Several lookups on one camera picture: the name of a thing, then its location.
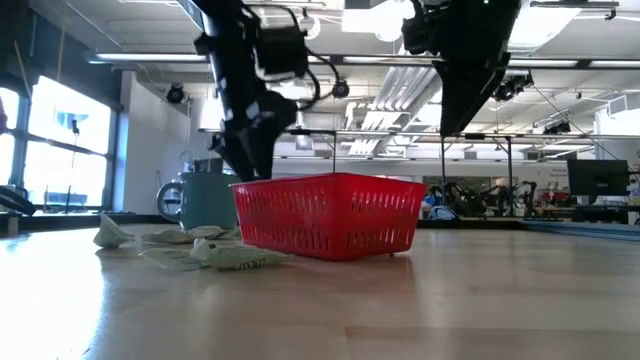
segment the red basket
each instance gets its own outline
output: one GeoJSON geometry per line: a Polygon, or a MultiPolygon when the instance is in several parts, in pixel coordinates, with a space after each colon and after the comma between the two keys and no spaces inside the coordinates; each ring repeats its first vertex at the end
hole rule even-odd
{"type": "Polygon", "coordinates": [[[232,188],[245,243],[350,260],[409,250],[426,186],[336,173],[232,188]]]}

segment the mug handle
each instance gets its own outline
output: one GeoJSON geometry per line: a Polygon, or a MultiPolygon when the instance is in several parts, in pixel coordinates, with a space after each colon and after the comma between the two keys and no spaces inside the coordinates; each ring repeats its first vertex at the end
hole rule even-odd
{"type": "Polygon", "coordinates": [[[176,182],[164,184],[158,191],[158,195],[156,195],[156,206],[158,207],[158,211],[163,218],[169,221],[180,222],[180,214],[169,214],[164,210],[164,194],[171,189],[182,192],[182,183],[176,182]]]}

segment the blue mug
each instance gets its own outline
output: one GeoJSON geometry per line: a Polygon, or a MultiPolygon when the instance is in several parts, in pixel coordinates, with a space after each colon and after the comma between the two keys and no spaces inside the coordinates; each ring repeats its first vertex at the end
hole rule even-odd
{"type": "Polygon", "coordinates": [[[198,226],[234,229],[238,217],[230,185],[238,182],[240,179],[229,175],[181,173],[179,182],[168,183],[160,188],[156,205],[162,217],[180,223],[184,230],[198,226]],[[166,211],[164,201],[165,193],[172,189],[180,193],[180,210],[175,214],[166,211]]]}

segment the window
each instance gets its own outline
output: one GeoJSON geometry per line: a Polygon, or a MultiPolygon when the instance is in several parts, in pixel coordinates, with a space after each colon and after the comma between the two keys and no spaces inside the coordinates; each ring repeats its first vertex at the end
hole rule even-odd
{"type": "Polygon", "coordinates": [[[30,141],[24,185],[38,205],[65,205],[71,185],[70,205],[100,206],[107,160],[99,155],[74,153],[47,143],[30,141]]]}
{"type": "Polygon", "coordinates": [[[74,144],[75,121],[80,130],[77,145],[107,153],[111,123],[109,107],[44,76],[34,86],[32,100],[30,134],[74,144]]]}
{"type": "Polygon", "coordinates": [[[9,183],[12,164],[13,136],[9,134],[0,135],[0,185],[6,185],[9,183]]]}
{"type": "Polygon", "coordinates": [[[7,127],[9,129],[15,129],[16,122],[18,120],[18,106],[20,104],[20,95],[9,89],[0,88],[0,99],[2,99],[4,112],[7,114],[7,127]]]}

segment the computer screen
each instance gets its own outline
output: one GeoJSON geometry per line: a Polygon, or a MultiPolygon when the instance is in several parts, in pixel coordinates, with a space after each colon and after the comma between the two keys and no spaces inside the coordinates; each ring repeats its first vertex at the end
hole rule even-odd
{"type": "Polygon", "coordinates": [[[626,196],[629,166],[626,160],[567,160],[571,195],[626,196]]]}

